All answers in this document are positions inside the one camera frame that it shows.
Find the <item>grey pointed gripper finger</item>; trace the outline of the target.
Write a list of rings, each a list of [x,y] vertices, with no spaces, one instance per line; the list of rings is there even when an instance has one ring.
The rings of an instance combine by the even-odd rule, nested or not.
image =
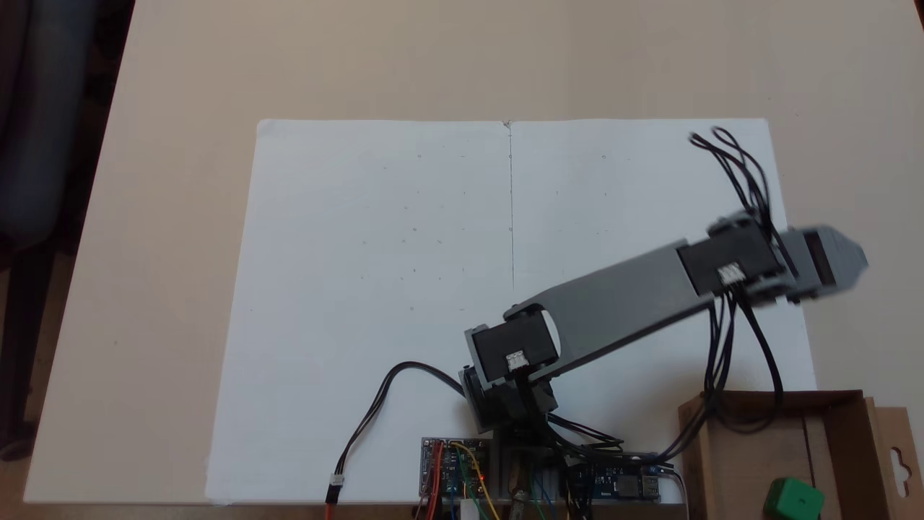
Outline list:
[[[832,228],[829,231],[829,264],[838,290],[849,290],[868,268],[865,251],[858,243]]]

